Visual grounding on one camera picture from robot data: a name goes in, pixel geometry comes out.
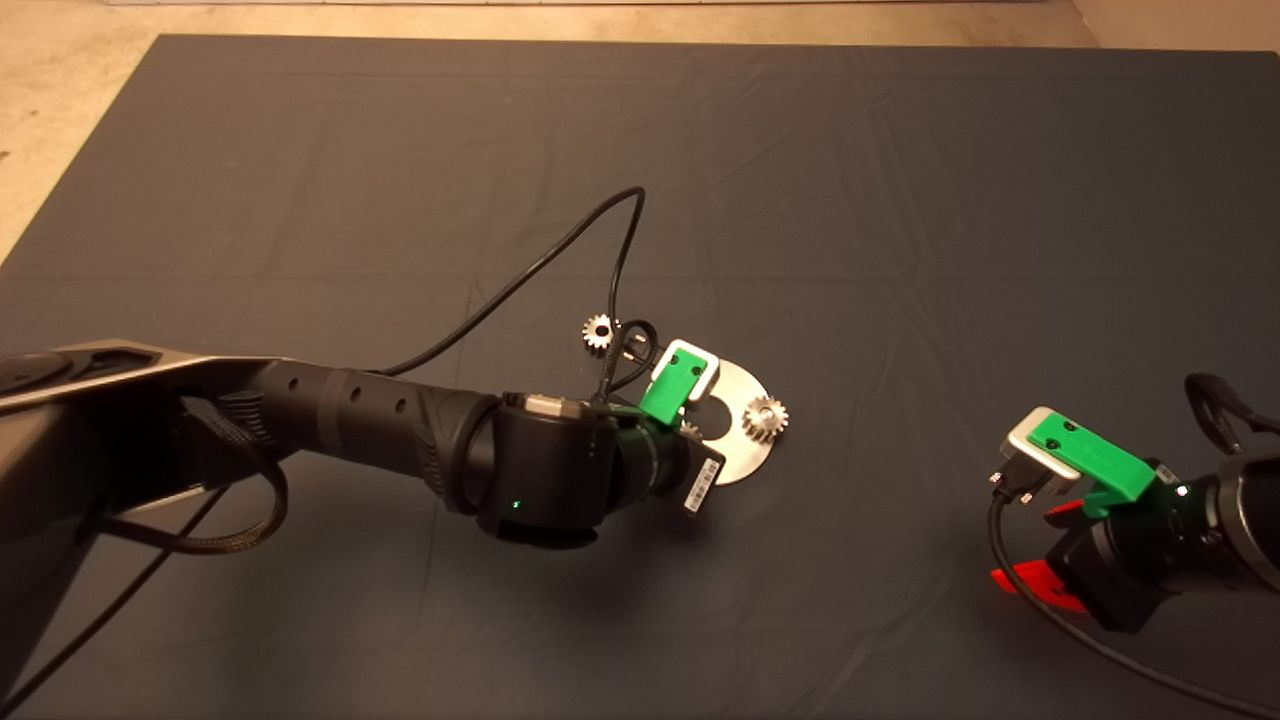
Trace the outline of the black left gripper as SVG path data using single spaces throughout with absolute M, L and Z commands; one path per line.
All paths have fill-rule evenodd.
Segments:
M 627 507 L 658 498 L 696 516 L 724 469 L 723 454 L 682 432 L 654 425 L 625 429 Z

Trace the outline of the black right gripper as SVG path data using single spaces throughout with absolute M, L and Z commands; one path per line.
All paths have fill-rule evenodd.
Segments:
M 1087 612 L 1108 632 L 1135 633 L 1180 594 L 1226 589 L 1226 556 L 1217 514 L 1221 478 L 1155 482 L 1135 502 L 1089 518 L 1083 500 L 1043 512 L 1062 534 L 1048 562 L 1016 562 L 1012 574 L 1038 601 Z

